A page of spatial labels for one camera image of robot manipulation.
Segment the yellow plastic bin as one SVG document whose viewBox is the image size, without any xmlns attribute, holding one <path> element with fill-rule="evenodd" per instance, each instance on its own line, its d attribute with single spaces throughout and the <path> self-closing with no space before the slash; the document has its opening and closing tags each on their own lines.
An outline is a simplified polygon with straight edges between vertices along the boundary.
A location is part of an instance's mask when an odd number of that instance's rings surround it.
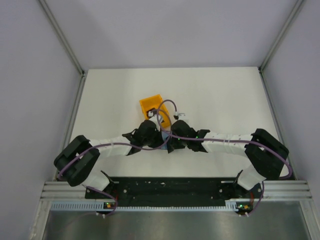
<svg viewBox="0 0 320 240">
<path fill-rule="evenodd" d="M 139 104 L 144 118 L 148 120 L 147 112 L 151 109 L 158 109 L 162 102 L 163 99 L 160 94 L 141 99 L 139 101 Z M 170 114 L 164 103 L 160 107 L 159 114 L 163 117 L 163 122 L 161 123 L 161 126 L 163 128 L 168 128 L 170 126 Z"/>
</svg>

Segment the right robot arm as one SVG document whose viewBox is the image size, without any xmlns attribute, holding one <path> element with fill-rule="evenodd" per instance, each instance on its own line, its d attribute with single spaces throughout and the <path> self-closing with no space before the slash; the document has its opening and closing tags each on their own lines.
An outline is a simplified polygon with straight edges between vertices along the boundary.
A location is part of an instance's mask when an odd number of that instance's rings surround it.
<svg viewBox="0 0 320 240">
<path fill-rule="evenodd" d="M 194 130 L 185 121 L 177 120 L 166 145 L 169 153 L 188 148 L 193 152 L 219 152 L 249 159 L 250 165 L 240 171 L 233 185 L 233 192 L 239 198 L 249 195 L 258 183 L 287 179 L 292 174 L 287 162 L 288 148 L 262 128 L 251 134 L 225 134 L 209 129 Z M 284 166 L 288 174 L 281 177 Z"/>
</svg>

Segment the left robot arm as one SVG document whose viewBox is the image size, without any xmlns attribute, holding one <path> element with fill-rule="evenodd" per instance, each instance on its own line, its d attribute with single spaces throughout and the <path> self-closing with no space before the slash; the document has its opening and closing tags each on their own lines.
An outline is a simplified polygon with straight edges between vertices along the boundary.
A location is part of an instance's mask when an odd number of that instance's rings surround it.
<svg viewBox="0 0 320 240">
<path fill-rule="evenodd" d="M 95 164 L 114 156 L 130 156 L 141 150 L 160 149 L 164 144 L 159 124 L 143 121 L 129 133 L 110 139 L 89 140 L 84 135 L 75 137 L 55 158 L 57 178 L 71 187 L 84 185 L 95 188 L 102 198 L 109 198 L 114 191 L 110 178 L 103 170 L 94 170 Z"/>
</svg>

